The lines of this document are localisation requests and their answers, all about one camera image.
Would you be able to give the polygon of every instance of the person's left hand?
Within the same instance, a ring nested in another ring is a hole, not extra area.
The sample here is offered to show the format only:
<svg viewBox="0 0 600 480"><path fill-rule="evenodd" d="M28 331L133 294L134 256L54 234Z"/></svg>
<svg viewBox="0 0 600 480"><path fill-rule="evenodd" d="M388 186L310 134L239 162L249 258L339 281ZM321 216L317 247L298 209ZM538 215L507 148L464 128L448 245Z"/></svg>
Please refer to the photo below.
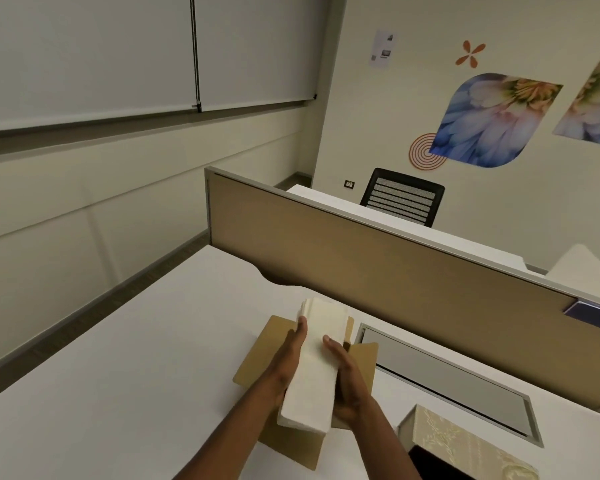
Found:
<svg viewBox="0 0 600 480"><path fill-rule="evenodd" d="M298 318L296 330L289 330L285 342L280 346L271 359L267 370L262 374L262 379L270 382L276 394L276 405L280 405L291 379L293 379L298 362L300 361L300 348L306 338L306 318Z"/></svg>

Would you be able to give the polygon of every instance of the hand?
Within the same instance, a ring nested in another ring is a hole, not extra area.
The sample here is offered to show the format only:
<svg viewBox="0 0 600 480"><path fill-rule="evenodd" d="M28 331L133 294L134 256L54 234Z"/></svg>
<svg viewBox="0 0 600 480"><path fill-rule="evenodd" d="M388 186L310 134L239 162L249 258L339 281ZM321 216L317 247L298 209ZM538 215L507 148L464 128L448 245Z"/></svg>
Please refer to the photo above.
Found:
<svg viewBox="0 0 600 480"><path fill-rule="evenodd" d="M338 382L333 412L337 418L342 419L352 428L360 419L363 409L371 402L371 394L362 379L358 364L345 348L328 335L325 335L322 341L325 348L338 361Z"/></svg>
<svg viewBox="0 0 600 480"><path fill-rule="evenodd" d="M269 382L274 389L276 405L281 404L284 393L296 373L298 362L300 362L300 348L306 338L306 331L306 318L298 318L296 330L288 331L284 343L271 359L267 370L262 374L261 379Z"/></svg>

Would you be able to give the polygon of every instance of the concentric circle decal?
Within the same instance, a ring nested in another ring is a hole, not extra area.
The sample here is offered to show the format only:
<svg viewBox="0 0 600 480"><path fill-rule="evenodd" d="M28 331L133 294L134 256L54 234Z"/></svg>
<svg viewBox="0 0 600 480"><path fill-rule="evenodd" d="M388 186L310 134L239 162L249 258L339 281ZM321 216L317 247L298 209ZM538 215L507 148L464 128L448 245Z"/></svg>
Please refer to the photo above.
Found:
<svg viewBox="0 0 600 480"><path fill-rule="evenodd" d="M418 136L411 144L409 148L409 161L418 170L435 170L447 161L445 157L429 153L435 137L435 133L426 133Z"/></svg>

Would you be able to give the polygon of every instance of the white tissue paper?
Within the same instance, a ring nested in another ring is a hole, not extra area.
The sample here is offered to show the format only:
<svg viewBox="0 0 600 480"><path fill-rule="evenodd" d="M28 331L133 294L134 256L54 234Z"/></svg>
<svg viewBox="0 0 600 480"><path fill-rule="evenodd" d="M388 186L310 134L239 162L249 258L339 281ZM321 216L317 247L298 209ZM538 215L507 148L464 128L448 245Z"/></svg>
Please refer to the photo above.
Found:
<svg viewBox="0 0 600 480"><path fill-rule="evenodd" d="M335 399L338 363L322 346L325 335L344 343L349 311L320 298L304 300L298 316L305 316L308 332L300 362L280 407L278 424L327 434Z"/></svg>

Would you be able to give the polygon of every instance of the brown partition panel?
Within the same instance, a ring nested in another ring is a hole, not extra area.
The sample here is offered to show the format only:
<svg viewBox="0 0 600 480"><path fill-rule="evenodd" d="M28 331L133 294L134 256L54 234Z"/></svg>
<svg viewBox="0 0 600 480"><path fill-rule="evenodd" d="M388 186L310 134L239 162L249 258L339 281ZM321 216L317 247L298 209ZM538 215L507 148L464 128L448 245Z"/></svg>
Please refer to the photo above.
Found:
<svg viewBox="0 0 600 480"><path fill-rule="evenodd" d="M213 172L207 184L215 247L600 407L600 328L563 315L572 296Z"/></svg>

